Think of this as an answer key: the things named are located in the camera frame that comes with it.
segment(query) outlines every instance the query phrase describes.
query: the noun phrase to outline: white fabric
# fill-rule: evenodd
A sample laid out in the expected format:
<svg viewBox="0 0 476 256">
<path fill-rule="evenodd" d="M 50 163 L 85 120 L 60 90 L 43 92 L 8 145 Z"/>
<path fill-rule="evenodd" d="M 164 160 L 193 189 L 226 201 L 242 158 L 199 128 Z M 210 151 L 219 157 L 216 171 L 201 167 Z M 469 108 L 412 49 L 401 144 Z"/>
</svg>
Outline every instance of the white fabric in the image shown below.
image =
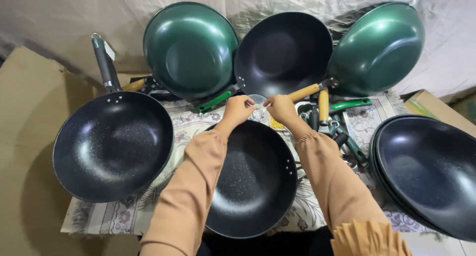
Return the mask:
<svg viewBox="0 0 476 256">
<path fill-rule="evenodd" d="M 142 35 L 149 18 L 170 3 L 186 0 L 0 0 L 0 54 L 24 40 L 45 48 L 99 80 L 90 35 L 101 34 L 115 50 L 118 71 L 147 71 Z M 242 36 L 266 16 L 298 10 L 330 21 L 347 11 L 383 1 L 416 7 L 426 29 L 424 53 L 395 89 L 425 88 L 443 96 L 476 85 L 474 0 L 188 0 L 226 15 Z"/>
</svg>

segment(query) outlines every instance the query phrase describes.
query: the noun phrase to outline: floral tablecloth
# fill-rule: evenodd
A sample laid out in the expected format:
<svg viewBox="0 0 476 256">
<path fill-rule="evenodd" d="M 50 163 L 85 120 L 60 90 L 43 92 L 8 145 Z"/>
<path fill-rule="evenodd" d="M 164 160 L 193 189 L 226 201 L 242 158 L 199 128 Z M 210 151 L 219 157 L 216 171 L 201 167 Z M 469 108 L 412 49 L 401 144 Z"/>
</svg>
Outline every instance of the floral tablecloth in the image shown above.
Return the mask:
<svg viewBox="0 0 476 256">
<path fill-rule="evenodd" d="M 373 96 L 371 100 L 372 106 L 348 110 L 350 127 L 354 132 L 355 141 L 366 154 L 368 154 L 370 138 L 376 127 L 391 116 L 407 112 L 402 101 L 392 91 Z M 73 197 L 61 228 L 62 232 L 80 235 L 143 235 L 146 232 L 160 192 L 183 160 L 185 146 L 195 135 L 217 123 L 222 118 L 225 109 L 222 106 L 210 113 L 198 115 L 193 113 L 192 106 L 186 101 L 164 102 L 163 104 L 174 124 L 175 143 L 170 161 L 162 173 L 145 189 L 115 202 L 92 204 Z M 292 136 L 287 132 L 280 132 L 280 134 L 298 161 L 299 157 L 294 150 Z M 395 230 L 402 232 L 432 231 L 393 207 L 391 202 L 376 190 L 375 182 L 366 166 L 361 167 L 357 175 L 371 190 Z M 270 234 L 278 231 L 314 230 L 326 224 L 309 180 L 304 177 L 304 171 L 299 165 L 298 178 L 294 203 L 286 216 L 270 231 Z"/>
</svg>

